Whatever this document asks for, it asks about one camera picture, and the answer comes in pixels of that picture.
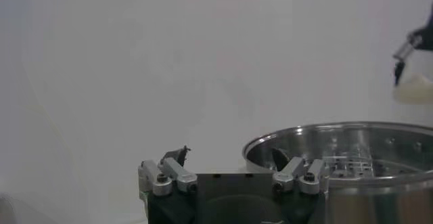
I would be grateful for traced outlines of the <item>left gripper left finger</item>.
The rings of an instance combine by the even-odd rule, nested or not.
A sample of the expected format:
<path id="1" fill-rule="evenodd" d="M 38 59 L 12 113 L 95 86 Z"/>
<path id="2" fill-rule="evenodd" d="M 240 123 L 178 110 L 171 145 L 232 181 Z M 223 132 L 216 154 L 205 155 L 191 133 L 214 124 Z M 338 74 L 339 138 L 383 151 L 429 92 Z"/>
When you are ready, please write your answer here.
<path id="1" fill-rule="evenodd" d="M 167 152 L 159 162 L 143 160 L 137 168 L 139 196 L 144 197 L 152 193 L 158 197 L 165 197 L 172 194 L 175 189 L 185 194 L 195 192 L 198 176 L 183 167 L 190 150 L 185 145 Z"/>

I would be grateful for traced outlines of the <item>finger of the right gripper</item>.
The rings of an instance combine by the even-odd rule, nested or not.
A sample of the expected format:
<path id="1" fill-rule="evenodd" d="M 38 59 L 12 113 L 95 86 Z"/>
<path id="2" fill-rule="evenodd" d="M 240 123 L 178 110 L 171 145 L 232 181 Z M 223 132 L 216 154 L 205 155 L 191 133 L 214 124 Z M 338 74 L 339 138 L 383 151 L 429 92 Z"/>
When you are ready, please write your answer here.
<path id="1" fill-rule="evenodd" d="M 414 50 L 422 44 L 421 35 L 409 35 L 406 41 L 399 47 L 397 52 L 393 55 L 396 60 L 394 67 L 394 86 L 397 87 L 405 69 L 406 61 L 408 57 L 414 52 Z"/>

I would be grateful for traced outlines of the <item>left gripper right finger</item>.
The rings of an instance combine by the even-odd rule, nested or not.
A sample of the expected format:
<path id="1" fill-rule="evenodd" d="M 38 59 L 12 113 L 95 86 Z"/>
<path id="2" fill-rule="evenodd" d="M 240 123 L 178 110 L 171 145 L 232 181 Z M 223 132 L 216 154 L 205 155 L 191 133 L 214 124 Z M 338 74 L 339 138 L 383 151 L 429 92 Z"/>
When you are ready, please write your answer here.
<path id="1" fill-rule="evenodd" d="M 282 149 L 271 150 L 277 171 L 272 175 L 273 185 L 282 192 L 291 192 L 295 187 L 308 195 L 326 194 L 329 190 L 329 167 L 324 160 L 308 162 L 298 156 L 289 157 Z"/>

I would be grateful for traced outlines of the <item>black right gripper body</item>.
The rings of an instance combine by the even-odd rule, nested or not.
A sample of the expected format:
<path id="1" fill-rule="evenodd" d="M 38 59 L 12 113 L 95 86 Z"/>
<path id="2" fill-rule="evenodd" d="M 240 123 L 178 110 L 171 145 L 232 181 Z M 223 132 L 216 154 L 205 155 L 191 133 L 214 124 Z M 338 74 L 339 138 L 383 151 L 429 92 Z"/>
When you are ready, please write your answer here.
<path id="1" fill-rule="evenodd" d="M 421 37 L 421 50 L 432 50 L 432 8 L 430 8 L 430 15 L 426 25 L 423 27 Z"/>

